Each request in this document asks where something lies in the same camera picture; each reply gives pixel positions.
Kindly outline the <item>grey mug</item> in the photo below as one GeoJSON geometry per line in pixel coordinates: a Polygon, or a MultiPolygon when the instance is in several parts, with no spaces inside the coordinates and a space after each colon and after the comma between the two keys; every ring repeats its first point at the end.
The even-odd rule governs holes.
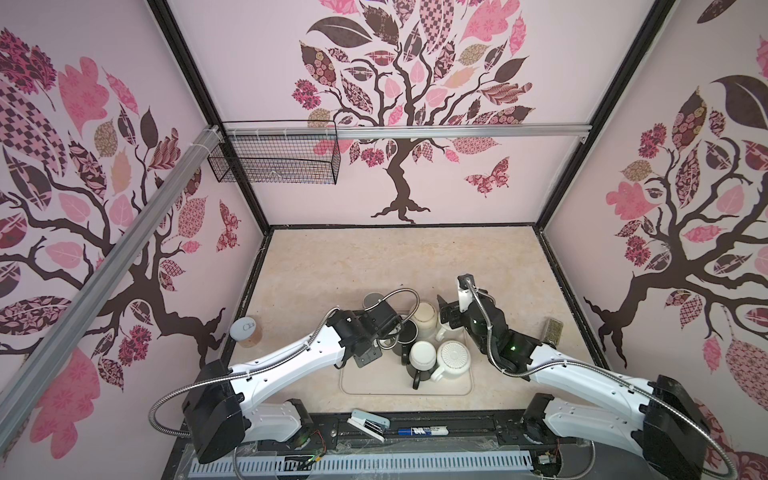
{"type": "Polygon", "coordinates": [[[384,295],[381,293],[370,292],[364,296],[362,306],[364,309],[374,307],[383,299],[383,297],[384,295]]]}

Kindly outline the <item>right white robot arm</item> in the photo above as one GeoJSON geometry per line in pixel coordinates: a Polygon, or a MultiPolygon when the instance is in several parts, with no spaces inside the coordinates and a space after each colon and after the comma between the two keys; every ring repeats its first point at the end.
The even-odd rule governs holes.
{"type": "Polygon", "coordinates": [[[586,407],[569,407],[550,394],[536,395],[524,418],[530,439],[574,437],[610,445],[638,455],[669,479],[704,474],[710,428],[677,380],[628,377],[578,361],[509,328],[484,292],[463,290],[456,301],[437,302],[440,326],[466,331],[500,373],[588,401],[586,407]]]}

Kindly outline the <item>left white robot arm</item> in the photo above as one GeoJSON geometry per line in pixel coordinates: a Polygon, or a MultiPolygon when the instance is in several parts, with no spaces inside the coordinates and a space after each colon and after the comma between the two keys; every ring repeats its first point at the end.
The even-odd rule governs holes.
{"type": "Polygon", "coordinates": [[[270,355],[203,367],[182,403],[198,462],[213,463],[244,442],[303,444],[313,425],[303,403],[267,400],[316,371],[364,358],[403,323],[384,300],[370,309],[333,308],[312,333],[270,355]]]}

